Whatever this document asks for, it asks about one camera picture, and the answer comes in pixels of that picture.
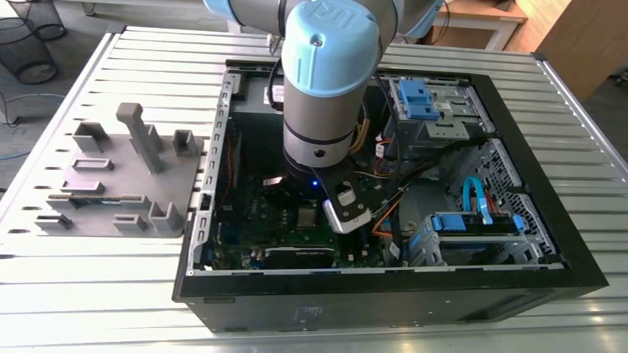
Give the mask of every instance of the black cable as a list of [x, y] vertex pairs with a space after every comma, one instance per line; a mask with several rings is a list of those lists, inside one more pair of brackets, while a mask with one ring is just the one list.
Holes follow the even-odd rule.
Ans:
[[488, 138], [474, 138], [466, 141], [453, 142], [452, 144], [446, 145], [442, 149], [438, 150], [432, 156], [424, 159], [422, 162], [418, 163], [418, 166], [412, 169], [400, 179], [398, 183], [396, 184], [396, 189], [398, 186], [404, 185], [413, 177], [418, 177], [422, 173], [425, 173], [429, 169], [437, 166], [442, 157], [452, 153], [453, 151], [469, 147], [469, 146], [478, 146], [486, 143]]
[[369, 112], [369, 108], [366, 106], [366, 100], [365, 99], [362, 99], [362, 117], [364, 117], [364, 120], [370, 120], [370, 112]]
[[278, 0], [277, 5], [277, 28], [278, 35], [281, 38], [285, 38], [285, 6], [288, 5], [288, 0]]
[[449, 30], [449, 21], [452, 19], [452, 11], [449, 9], [449, 4], [448, 4], [446, 1], [444, 2], [444, 6], [446, 8], [448, 14], [446, 14], [446, 17], [444, 19], [442, 27], [440, 28], [440, 31], [438, 31], [438, 36], [436, 37], [436, 40], [429, 44], [430, 46], [433, 44], [438, 43], [438, 41], [444, 38], [444, 36], [446, 35], [448, 30]]
[[270, 70], [270, 76], [268, 78], [268, 89], [265, 90], [265, 97], [268, 98], [268, 102], [270, 104], [270, 107], [277, 111], [282, 112], [284, 111], [284, 103], [280, 101], [274, 101], [273, 98], [273, 93], [274, 93], [274, 76], [277, 75], [278, 72], [278, 67], [281, 66], [281, 58], [278, 58], [277, 62], [273, 65], [273, 69]]
[[4, 125], [6, 125], [9, 128], [13, 129], [20, 125], [20, 123], [17, 122], [17, 119], [14, 120], [14, 122], [9, 121], [9, 111], [6, 109], [6, 98], [4, 97], [2, 92], [0, 92], [0, 98], [1, 98], [1, 103], [2, 103], [2, 107], [1, 107], [2, 111], [1, 112], [4, 113], [4, 121], [5, 121]]
[[[388, 109], [390, 111], [390, 119], [393, 120], [392, 128], [394, 129], [394, 144], [396, 144], [396, 157], [397, 159], [401, 158], [401, 145], [400, 145], [400, 117], [396, 114], [394, 110], [394, 103], [392, 102], [390, 95], [388, 94], [384, 83], [380, 78], [380, 74], [374, 72], [374, 80], [377, 81], [377, 85], [380, 86], [381, 92], [385, 97], [385, 104], [388, 105]], [[394, 179], [400, 176], [401, 171], [401, 163], [394, 163], [394, 171], [390, 173], [390, 180], [394, 182]]]
[[277, 50], [278, 50], [278, 47], [281, 45], [281, 37], [277, 38], [277, 43], [274, 44], [274, 46], [272, 46], [272, 43], [270, 43], [270, 47], [269, 47], [269, 50], [268, 52], [270, 53], [272, 56], [274, 56], [274, 53], [277, 53]]

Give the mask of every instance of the perforated metal panel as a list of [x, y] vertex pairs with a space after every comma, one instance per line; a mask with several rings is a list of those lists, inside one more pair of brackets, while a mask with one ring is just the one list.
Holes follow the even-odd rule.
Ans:
[[[548, 236], [536, 208], [529, 197], [516, 192], [522, 186], [501, 142], [490, 140], [480, 148], [457, 151], [442, 162], [444, 180], [449, 192], [449, 204], [453, 210], [462, 210], [462, 185], [466, 177], [477, 177], [490, 185], [493, 199], [505, 212], [525, 219], [525, 235], [529, 244], [518, 244], [533, 254], [533, 261], [545, 254], [554, 254], [556, 248]], [[508, 249], [520, 252], [524, 249]]]
[[34, 236], [32, 220], [49, 193], [34, 186], [58, 178], [45, 167], [74, 149], [64, 136], [73, 119], [114, 130], [117, 105], [137, 101], [160, 133], [190, 129], [209, 137], [225, 60], [269, 60], [266, 53], [265, 37], [254, 35], [129, 27], [105, 36], [0, 202], [8, 255], [0, 260], [0, 346], [64, 353], [624, 352], [626, 170], [549, 67], [528, 54], [396, 45], [381, 66], [492, 77], [610, 283], [580, 299], [496, 324], [216, 336], [170, 301], [180, 239]]

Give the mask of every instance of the wooden desk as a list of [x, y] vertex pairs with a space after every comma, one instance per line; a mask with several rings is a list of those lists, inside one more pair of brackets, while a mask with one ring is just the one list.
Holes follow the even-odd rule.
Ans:
[[[456, 31], [454, 28], [484, 29], [492, 32], [485, 49], [502, 50], [510, 36], [517, 29], [518, 24], [528, 20], [525, 13], [514, 4], [510, 11], [505, 12], [492, 7], [490, 0], [456, 0], [449, 4], [450, 18], [449, 30], [450, 36], [457, 40], [446, 41], [445, 46], [454, 46], [456, 42], [466, 41], [465, 33], [469, 31]], [[446, 7], [440, 8], [438, 17], [434, 26], [442, 26], [446, 18]]]

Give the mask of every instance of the light blue joint cap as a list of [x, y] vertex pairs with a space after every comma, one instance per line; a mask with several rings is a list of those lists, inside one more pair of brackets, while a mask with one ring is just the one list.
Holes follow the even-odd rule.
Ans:
[[209, 11], [222, 18], [226, 18], [230, 21], [241, 23], [237, 21], [236, 15], [233, 15], [232, 5], [229, 0], [202, 0]]
[[438, 14], [440, 7], [442, 6], [444, 0], [433, 0], [433, 8], [425, 13], [421, 20], [414, 24], [414, 27], [404, 34], [404, 36], [410, 38], [421, 38], [432, 28], [433, 22], [436, 20], [436, 15]]
[[484, 224], [492, 224], [490, 212], [488, 211], [488, 202], [484, 195], [484, 187], [476, 176], [468, 176], [462, 185], [462, 211], [470, 212], [470, 187], [474, 189], [474, 198], [477, 200], [477, 212], [481, 213]]
[[357, 2], [301, 2], [288, 16], [281, 52], [292, 85], [318, 98], [352, 92], [377, 67], [378, 37], [374, 16]]
[[402, 22], [402, 5], [405, 3], [405, 0], [393, 0], [393, 3], [396, 8], [396, 33], [398, 33]]

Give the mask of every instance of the motherboard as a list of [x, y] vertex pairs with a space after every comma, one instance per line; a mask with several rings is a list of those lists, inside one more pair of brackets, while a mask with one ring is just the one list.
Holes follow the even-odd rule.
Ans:
[[322, 212], [321, 199], [286, 200], [268, 179], [246, 178], [240, 188], [240, 217], [217, 227], [205, 261], [217, 269], [381, 267], [381, 240], [364, 229], [336, 234]]

